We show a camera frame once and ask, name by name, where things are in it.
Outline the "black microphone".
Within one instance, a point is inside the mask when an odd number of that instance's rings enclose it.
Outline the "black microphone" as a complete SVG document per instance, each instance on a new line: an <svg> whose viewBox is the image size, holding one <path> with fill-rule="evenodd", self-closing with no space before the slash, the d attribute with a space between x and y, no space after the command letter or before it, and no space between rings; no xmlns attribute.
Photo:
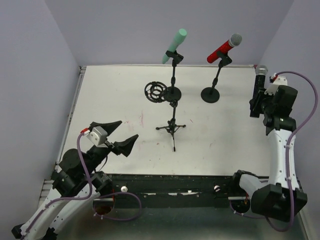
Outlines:
<svg viewBox="0 0 320 240"><path fill-rule="evenodd" d="M265 65L257 65L256 66L252 98L258 97L259 89L264 88L267 73L268 73L268 69ZM250 117L258 118L259 115L260 114L250 114Z"/></svg>

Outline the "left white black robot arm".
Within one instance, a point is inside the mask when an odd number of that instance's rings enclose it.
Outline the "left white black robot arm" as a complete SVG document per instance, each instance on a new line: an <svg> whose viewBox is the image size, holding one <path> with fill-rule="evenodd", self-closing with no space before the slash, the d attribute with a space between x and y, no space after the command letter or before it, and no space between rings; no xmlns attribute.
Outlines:
<svg viewBox="0 0 320 240"><path fill-rule="evenodd" d="M110 153L128 157L138 139L135 134L124 141L108 141L122 121L110 123L92 122L76 139L76 148L67 150L59 163L60 171L51 175L52 187L42 205L23 224L11 232L17 240L55 239L58 225L79 210L83 204L103 195L114 193L113 182L96 168Z"/></svg>

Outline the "tall black tripod mic stand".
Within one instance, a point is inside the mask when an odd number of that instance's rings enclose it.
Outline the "tall black tripod mic stand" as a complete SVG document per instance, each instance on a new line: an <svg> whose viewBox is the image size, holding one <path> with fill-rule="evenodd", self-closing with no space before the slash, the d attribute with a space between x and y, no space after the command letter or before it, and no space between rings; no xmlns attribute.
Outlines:
<svg viewBox="0 0 320 240"><path fill-rule="evenodd" d="M168 133L172 139L172 150L176 148L176 132L187 127L186 124L177 122L177 108L182 93L179 88L167 86L160 81L151 81L144 87L144 95L148 101L157 105L152 110L155 114L155 126L157 131Z"/></svg>

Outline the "red glitter microphone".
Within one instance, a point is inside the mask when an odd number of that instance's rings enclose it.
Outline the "red glitter microphone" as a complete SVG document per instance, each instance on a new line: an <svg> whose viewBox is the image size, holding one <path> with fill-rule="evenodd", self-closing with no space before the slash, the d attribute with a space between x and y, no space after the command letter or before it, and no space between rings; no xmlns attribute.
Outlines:
<svg viewBox="0 0 320 240"><path fill-rule="evenodd" d="M207 57L207 62L209 64L212 64L219 58L218 52L221 52L222 54L227 54L232 48L239 46L242 40L243 38L239 33L232 34L231 37L225 43L223 43L219 48L217 48L213 53L211 53Z"/></svg>

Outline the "short black round-base mic stand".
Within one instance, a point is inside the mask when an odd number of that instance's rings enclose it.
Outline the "short black round-base mic stand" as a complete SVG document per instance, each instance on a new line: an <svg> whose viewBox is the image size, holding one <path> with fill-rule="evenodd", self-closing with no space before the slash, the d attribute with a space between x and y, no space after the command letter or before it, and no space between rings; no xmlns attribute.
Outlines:
<svg viewBox="0 0 320 240"><path fill-rule="evenodd" d="M172 64L171 64L172 77L170 82L171 86L167 88L167 91L164 94L164 99L167 102L179 101L182 97L182 92L178 87L175 86L175 83L176 83L175 73L176 73L177 64L179 64L184 59L184 57L179 53L177 53L176 50L174 52L167 50L165 54L167 57L172 58Z"/></svg>

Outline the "mint green microphone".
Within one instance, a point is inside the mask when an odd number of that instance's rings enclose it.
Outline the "mint green microphone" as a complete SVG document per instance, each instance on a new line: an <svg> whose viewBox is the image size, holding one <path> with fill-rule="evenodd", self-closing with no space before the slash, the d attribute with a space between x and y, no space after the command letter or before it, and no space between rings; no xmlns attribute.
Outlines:
<svg viewBox="0 0 320 240"><path fill-rule="evenodd" d="M180 28L178 32L174 35L174 38L169 45L167 51L162 57L162 64L165 64L170 58L172 58L177 64L184 58L182 55L177 53L177 48L182 44L187 36L187 31L184 28Z"/></svg>

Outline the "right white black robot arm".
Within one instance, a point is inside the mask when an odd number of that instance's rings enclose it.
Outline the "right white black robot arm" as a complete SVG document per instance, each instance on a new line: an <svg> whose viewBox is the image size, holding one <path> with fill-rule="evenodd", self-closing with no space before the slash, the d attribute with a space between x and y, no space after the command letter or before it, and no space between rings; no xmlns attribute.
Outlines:
<svg viewBox="0 0 320 240"><path fill-rule="evenodd" d="M297 94L296 89L285 85L271 94L264 87L255 87L249 101L250 116L264 116L271 152L270 173L266 184L248 171L238 170L233 175L234 184L248 194L253 213L287 223L308 201L295 175L292 133L297 125L290 113Z"/></svg>

